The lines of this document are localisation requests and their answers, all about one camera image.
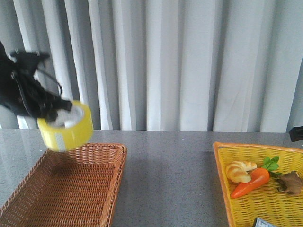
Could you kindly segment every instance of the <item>yellow wicker basket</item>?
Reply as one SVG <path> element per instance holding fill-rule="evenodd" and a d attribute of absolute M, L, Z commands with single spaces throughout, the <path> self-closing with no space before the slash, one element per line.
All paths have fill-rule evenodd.
<path fill-rule="evenodd" d="M 225 166 L 232 161 L 251 161 L 260 167 L 267 156 L 280 156 L 277 172 L 292 170 L 303 176 L 303 150 L 278 146 L 214 143 L 214 152 L 230 227 L 250 227 L 256 217 L 278 227 L 303 227 L 303 192 L 296 196 L 280 193 L 280 184 L 272 178 L 250 193 L 231 199 L 237 184 L 227 179 Z"/>

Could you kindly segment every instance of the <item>brown wicker basket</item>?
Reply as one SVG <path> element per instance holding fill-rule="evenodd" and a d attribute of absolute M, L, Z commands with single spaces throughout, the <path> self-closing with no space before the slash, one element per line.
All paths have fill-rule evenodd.
<path fill-rule="evenodd" d="M 0 209 L 0 226 L 109 227 L 125 159 L 122 144 L 47 150 Z"/>

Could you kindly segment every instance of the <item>wicker basket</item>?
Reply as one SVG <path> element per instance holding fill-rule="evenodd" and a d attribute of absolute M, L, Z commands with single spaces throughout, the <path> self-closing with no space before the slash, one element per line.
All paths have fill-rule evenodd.
<path fill-rule="evenodd" d="M 47 150 L 0 209 L 0 226 L 110 226 L 125 158 L 121 144 Z"/>
<path fill-rule="evenodd" d="M 247 160 L 260 167 L 267 156 L 280 156 L 277 172 L 292 170 L 303 176 L 303 150 L 257 144 L 214 143 L 214 152 L 221 181 L 227 217 L 230 227 L 252 226 L 256 217 L 278 227 L 303 227 L 303 192 L 296 196 L 279 193 L 280 184 L 272 178 L 250 193 L 231 199 L 235 183 L 229 181 L 225 166 L 232 161 Z"/>

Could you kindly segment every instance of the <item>label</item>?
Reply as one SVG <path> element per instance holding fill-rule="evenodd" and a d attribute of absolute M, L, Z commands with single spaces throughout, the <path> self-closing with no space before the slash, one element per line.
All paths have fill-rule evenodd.
<path fill-rule="evenodd" d="M 256 218 L 252 227 L 277 227 L 260 218 Z"/>
<path fill-rule="evenodd" d="M 55 137 L 56 137 L 56 142 L 57 142 L 57 145 L 58 145 L 58 150 L 59 151 L 65 151 L 66 147 L 65 147 L 63 135 L 61 133 L 56 132 Z"/>

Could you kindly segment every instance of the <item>black object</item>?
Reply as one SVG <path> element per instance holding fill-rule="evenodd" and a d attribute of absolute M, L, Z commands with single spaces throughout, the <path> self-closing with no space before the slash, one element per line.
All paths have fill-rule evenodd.
<path fill-rule="evenodd" d="M 290 139 L 292 142 L 296 142 L 303 139 L 303 126 L 301 127 L 293 127 L 289 131 Z"/>
<path fill-rule="evenodd" d="M 72 103 L 61 98 L 62 87 L 38 68 L 39 63 L 49 58 L 47 53 L 15 51 L 6 55 L 0 41 L 0 104 L 14 114 L 33 118 L 57 118 L 57 109 L 71 110 Z M 60 87 L 60 95 L 46 91 L 38 80 L 34 79 L 36 70 L 42 71 Z"/>

